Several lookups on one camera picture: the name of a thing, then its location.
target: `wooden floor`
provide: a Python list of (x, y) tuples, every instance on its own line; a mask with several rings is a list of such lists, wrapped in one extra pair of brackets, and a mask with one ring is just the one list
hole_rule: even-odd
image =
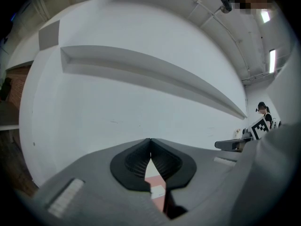
[(10, 180), (14, 189), (33, 196), (37, 191), (27, 169), (21, 148), (10, 143), (7, 131), (0, 131), (0, 166)]

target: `ceiling light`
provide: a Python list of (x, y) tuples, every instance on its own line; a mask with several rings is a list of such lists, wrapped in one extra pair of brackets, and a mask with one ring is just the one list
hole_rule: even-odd
[(263, 19), (264, 23), (269, 21), (269, 13), (267, 11), (261, 11), (261, 16), (262, 16), (262, 19)]
[(269, 52), (269, 72), (273, 73), (275, 70), (276, 51), (273, 49)]

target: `brick wall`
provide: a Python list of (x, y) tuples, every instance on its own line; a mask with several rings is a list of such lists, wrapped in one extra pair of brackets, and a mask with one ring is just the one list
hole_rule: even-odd
[(23, 92), (24, 83), (31, 65), (23, 66), (16, 69), (11, 69), (6, 72), (6, 77), (12, 79), (11, 91), (8, 96), (8, 101), (13, 103), (20, 110), (21, 95)]

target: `ceiling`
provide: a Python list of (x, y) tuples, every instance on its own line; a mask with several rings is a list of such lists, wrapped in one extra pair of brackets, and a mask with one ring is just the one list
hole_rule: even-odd
[(198, 5), (197, 0), (140, 1), (165, 7), (201, 27), (232, 62), (245, 86), (259, 77), (262, 81), (274, 76), (269, 74), (271, 49), (276, 49), (276, 68), (283, 66), (290, 55), (294, 35), (276, 4), (269, 12), (270, 21), (264, 23), (259, 10), (246, 14), (234, 6), (228, 14), (216, 13), (219, 21), (209, 19), (210, 12), (214, 13), (222, 5), (220, 0), (200, 0), (205, 7)]

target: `gray plastic surface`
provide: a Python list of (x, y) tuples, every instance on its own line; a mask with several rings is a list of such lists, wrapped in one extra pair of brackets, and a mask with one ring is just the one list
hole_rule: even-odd
[[(203, 225), (246, 226), (260, 219), (279, 200), (297, 168), (301, 125), (283, 126), (261, 140), (246, 143), (243, 152), (215, 151), (161, 142), (191, 156), (197, 172), (185, 188), (171, 191), (187, 213), (169, 220), (158, 211), (150, 193), (126, 190), (110, 172), (116, 154), (139, 143), (125, 143), (88, 154), (50, 179), (34, 196), (45, 210), (73, 178), (85, 181), (63, 218), (70, 225)], [(235, 166), (213, 161), (236, 161)]]

